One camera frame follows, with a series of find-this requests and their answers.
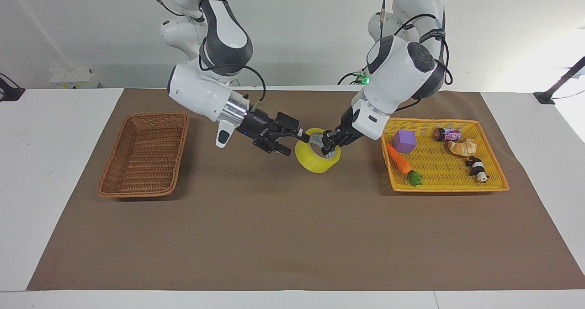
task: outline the toy panda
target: toy panda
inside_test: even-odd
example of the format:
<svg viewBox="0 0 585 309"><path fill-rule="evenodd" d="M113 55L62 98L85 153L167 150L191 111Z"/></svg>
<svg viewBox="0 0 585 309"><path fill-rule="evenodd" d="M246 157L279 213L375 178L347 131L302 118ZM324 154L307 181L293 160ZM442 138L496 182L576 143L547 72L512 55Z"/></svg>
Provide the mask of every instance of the toy panda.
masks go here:
<svg viewBox="0 0 585 309"><path fill-rule="evenodd" d="M465 161L465 165L472 168L469 172L470 176L477 176L479 182L487 182L489 175L485 174L485 168L481 159L471 156Z"/></svg>

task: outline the yellow plastic basket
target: yellow plastic basket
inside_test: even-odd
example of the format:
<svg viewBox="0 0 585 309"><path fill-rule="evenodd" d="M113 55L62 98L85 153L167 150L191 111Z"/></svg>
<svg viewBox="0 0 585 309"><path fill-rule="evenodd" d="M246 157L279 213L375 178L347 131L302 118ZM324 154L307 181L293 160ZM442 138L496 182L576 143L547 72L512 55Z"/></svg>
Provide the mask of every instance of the yellow plastic basket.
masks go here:
<svg viewBox="0 0 585 309"><path fill-rule="evenodd" d="M485 173L489 175L486 183L470 176L470 168L465 165L465 158L453 155L447 148L447 142L435 140L435 129L457 128L461 130L462 140L474 139L478 148L475 157L483 161ZM386 143L392 145L392 138L399 129L410 130L416 134L416 148L410 154L403 155L412 165L412 169L422 174L422 186L411 186L397 168L388 159ZM395 191L411 192L489 192L510 190L508 182L498 164L487 138L476 120L459 119L412 119L391 118L386 124L382 136L382 153L390 183Z"/></svg>

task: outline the can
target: can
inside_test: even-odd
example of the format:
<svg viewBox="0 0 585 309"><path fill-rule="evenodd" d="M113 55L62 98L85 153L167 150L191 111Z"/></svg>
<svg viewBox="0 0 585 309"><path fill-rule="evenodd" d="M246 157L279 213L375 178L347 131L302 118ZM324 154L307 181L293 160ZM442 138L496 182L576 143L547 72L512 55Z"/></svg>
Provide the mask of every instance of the can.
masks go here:
<svg viewBox="0 0 585 309"><path fill-rule="evenodd" d="M461 140L461 131L457 130L457 128L437 128L435 130L435 140L457 142Z"/></svg>

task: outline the brown mat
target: brown mat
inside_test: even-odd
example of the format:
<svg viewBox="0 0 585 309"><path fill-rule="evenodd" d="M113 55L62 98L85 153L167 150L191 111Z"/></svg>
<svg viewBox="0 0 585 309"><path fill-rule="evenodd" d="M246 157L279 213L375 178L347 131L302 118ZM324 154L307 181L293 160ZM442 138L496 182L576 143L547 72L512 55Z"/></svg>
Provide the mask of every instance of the brown mat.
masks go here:
<svg viewBox="0 0 585 309"><path fill-rule="evenodd" d="M282 109L305 128L331 128L352 96L269 92L262 108L273 117ZM480 120L508 192L397 194L380 143L368 139L343 148L327 173L311 174L241 134L218 149L215 124L195 117L174 194L162 201L98 197L123 119L166 111L185 109L164 90L124 91L29 290L585 288L479 94L441 92L396 116Z"/></svg>

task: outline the toy carrot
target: toy carrot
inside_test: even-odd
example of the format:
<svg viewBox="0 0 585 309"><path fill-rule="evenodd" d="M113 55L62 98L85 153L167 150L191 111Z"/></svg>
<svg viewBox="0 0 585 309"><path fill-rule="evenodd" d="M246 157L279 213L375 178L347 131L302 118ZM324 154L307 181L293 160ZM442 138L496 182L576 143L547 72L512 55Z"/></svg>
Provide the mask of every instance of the toy carrot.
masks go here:
<svg viewBox="0 0 585 309"><path fill-rule="evenodd" d="M412 166L410 165L410 163L408 163L406 158L401 156L399 152L397 152L396 149L393 146L390 146L388 143L386 143L386 150L388 151L388 155L390 156L392 161L399 168L399 171L402 174L406 175L406 178L408 179L408 182L410 182L410 185L421 186L422 175L420 175L420 173L412 169Z"/></svg>

